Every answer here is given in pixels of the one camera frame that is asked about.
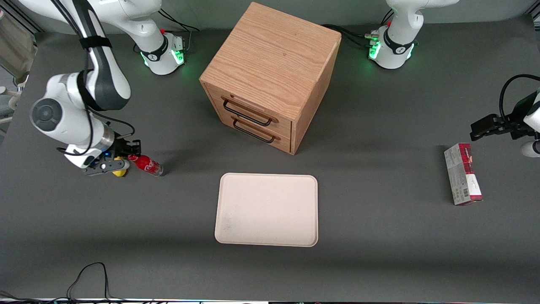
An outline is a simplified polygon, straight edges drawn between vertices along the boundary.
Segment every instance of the white tray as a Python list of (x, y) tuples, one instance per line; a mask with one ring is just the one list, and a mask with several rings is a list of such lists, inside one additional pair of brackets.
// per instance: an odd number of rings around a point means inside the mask
[(219, 186), (215, 239), (314, 246), (319, 239), (317, 180), (310, 175), (225, 174)]

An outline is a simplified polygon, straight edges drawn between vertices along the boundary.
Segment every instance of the red can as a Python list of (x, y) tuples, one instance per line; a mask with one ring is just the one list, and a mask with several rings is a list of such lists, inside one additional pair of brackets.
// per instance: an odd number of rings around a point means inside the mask
[(161, 176), (163, 174), (163, 166), (146, 155), (130, 155), (127, 158), (132, 161), (137, 168), (148, 174), (153, 176)]

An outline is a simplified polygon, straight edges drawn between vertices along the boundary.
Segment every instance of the cabinet top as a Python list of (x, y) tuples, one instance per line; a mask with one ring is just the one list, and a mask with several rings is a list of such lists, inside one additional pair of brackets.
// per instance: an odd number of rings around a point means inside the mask
[(340, 41), (336, 31), (252, 2), (200, 80), (296, 120)]

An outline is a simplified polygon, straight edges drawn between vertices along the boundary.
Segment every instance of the wood grain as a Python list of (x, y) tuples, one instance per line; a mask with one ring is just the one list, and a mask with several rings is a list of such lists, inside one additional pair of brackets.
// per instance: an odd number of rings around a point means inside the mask
[(300, 142), (302, 141), (304, 135), (306, 134), (307, 128), (309, 127), (309, 124), (311, 124), (311, 120), (313, 119), (313, 116), (315, 116), (315, 112), (317, 111), (317, 108), (321, 104), (321, 101), (323, 97), (325, 96), (326, 90), (328, 89), (328, 86), (330, 85), (330, 79), (332, 78), (332, 71), (334, 70), (334, 64), (336, 62), (336, 58), (338, 56), (338, 48), (340, 45), (340, 41), (337, 41), (334, 45), (334, 50), (332, 52), (332, 56), (328, 58), (328, 62), (326, 63), (326, 66), (324, 70), (321, 72), (319, 81), (314, 86), (311, 96), (309, 97), (308, 101), (306, 102), (306, 106), (304, 107), (298, 121), (296, 124), (292, 126), (292, 136), (291, 136), (291, 153), (295, 154), (298, 150), (298, 146), (300, 145)]
[(296, 121), (341, 35), (252, 3), (201, 76)]
[[(330, 83), (341, 34), (251, 3), (199, 78), (221, 121), (234, 119), (264, 134), (271, 144), (294, 154)], [(258, 121), (263, 127), (223, 107)]]

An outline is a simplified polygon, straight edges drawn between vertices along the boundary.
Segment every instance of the yellow object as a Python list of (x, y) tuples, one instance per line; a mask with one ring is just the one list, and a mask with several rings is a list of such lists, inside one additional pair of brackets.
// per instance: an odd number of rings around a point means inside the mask
[[(117, 160), (121, 160), (122, 158), (120, 156), (117, 156), (114, 158), (115, 161)], [(123, 177), (124, 175), (126, 175), (127, 173), (127, 169), (124, 169), (124, 170), (116, 170), (116, 171), (113, 171), (112, 172), (114, 175), (116, 175), (117, 177)]]

